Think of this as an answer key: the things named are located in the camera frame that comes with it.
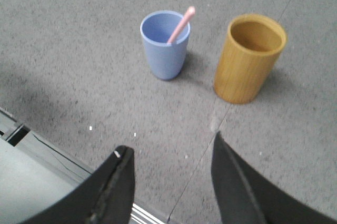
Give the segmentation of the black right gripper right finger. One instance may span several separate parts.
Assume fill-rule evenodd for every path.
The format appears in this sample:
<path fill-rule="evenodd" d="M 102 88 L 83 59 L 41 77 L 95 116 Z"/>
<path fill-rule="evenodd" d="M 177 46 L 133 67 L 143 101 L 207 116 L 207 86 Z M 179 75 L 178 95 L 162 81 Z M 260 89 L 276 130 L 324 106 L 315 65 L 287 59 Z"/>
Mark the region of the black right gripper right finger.
<path fill-rule="evenodd" d="M 222 223 L 336 223 L 279 189 L 217 132 L 211 177 Z"/>

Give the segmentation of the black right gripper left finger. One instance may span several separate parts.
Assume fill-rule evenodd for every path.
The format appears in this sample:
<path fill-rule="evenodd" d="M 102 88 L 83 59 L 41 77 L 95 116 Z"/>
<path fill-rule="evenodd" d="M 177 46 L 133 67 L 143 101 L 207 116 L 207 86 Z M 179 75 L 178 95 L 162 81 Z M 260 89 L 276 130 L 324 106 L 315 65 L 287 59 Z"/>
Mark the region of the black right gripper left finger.
<path fill-rule="evenodd" d="M 119 145 L 74 190 L 22 222 L 129 223 L 134 195 L 134 149 Z"/>

